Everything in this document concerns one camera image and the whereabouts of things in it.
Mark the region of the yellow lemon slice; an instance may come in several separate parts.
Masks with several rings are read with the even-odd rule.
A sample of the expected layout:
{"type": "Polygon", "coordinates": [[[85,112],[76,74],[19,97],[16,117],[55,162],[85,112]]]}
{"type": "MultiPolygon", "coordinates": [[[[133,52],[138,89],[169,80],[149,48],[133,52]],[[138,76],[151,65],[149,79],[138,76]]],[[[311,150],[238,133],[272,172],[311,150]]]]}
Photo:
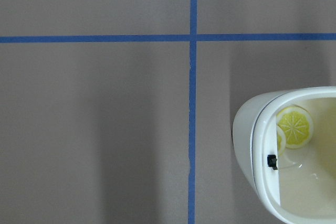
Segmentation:
{"type": "Polygon", "coordinates": [[[285,135],[286,148],[302,148],[313,137],[312,117],[307,110],[299,106],[288,106],[282,109],[276,115],[276,123],[285,135]]]}

